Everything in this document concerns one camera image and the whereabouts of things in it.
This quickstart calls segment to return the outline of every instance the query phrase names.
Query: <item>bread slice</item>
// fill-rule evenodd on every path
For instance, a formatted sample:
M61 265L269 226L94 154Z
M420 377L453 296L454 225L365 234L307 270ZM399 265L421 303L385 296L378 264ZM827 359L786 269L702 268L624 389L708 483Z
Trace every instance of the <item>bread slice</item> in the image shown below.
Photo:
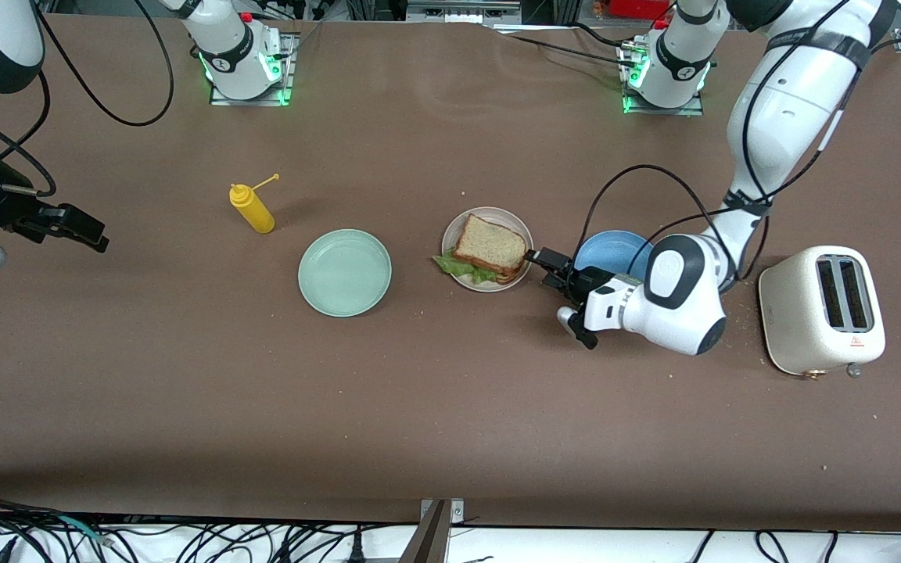
M496 274L496 283L499 285L511 284L511 282L514 281L514 279L519 278L519 272L521 272L521 271L523 271L523 268L518 267L518 268L516 268L516 271L512 272L512 274L508 274L508 275Z
M468 215L454 246L455 259L494 271L503 278L519 271L525 253L526 242L521 235L475 214Z

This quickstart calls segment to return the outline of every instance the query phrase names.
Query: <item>brown table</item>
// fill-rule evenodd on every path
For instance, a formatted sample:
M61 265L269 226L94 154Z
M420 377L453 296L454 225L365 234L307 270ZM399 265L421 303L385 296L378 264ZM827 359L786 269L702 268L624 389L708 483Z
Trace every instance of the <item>brown table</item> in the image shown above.
M157 110L144 21L52 21L116 111ZM765 264L854 246L888 329L860 381L804 382L769 366L752 283L726 296L725 338L703 357L616 332L587 352L539 272L480 295L429 260L473 206L508 208L568 252L594 193L635 163L671 167L715 206L757 37L726 36L704 117L669 118L623 115L607 64L475 25L326 24L292 106L214 108L185 29L161 29L178 89L146 129L104 117L49 49L53 108L28 149L56 202L100 217L112 243L0 232L1 497L411 520L419 498L452 496L483 523L901 529L901 56L872 61L825 156L775 206ZM18 135L39 107L36 85L0 96L0 126ZM261 193L278 228L255 235L228 185L273 172ZM593 229L694 212L636 172ZM296 283L305 247L336 228L372 232L393 258L386 298L348 320L316 314Z

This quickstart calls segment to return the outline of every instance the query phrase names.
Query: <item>light green plate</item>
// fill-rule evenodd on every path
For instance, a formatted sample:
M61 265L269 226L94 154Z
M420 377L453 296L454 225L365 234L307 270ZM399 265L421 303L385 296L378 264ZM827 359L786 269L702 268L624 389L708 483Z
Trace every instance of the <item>light green plate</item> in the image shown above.
M364 231L329 232L308 246L297 268L301 295L318 313L353 317L374 307L391 282L391 257Z

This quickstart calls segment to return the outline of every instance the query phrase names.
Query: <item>blue plate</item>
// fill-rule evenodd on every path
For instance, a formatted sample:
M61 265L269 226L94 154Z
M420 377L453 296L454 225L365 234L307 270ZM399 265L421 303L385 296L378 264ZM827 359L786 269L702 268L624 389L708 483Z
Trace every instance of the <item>blue plate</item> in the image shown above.
M628 231L603 231L590 237L583 243L579 256L576 256L576 270L587 266L595 266L612 272L612 274L630 274L644 279L648 267L648 256L652 253L652 245L646 245L635 260L630 271L628 266L637 250L644 245L644 238Z

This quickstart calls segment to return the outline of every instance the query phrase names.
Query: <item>yellow mustard bottle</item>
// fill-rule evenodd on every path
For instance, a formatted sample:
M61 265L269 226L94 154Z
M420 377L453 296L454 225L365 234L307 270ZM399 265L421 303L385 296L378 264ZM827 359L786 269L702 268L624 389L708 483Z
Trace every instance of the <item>yellow mustard bottle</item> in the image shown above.
M262 188L266 183L280 179L280 174L273 174L270 178L266 178L259 185L250 188L244 183L233 183L232 189L228 192L228 199L232 201L239 213L249 221L256 232L266 235L269 231L273 231L273 215L269 213L260 197L257 195L257 189Z

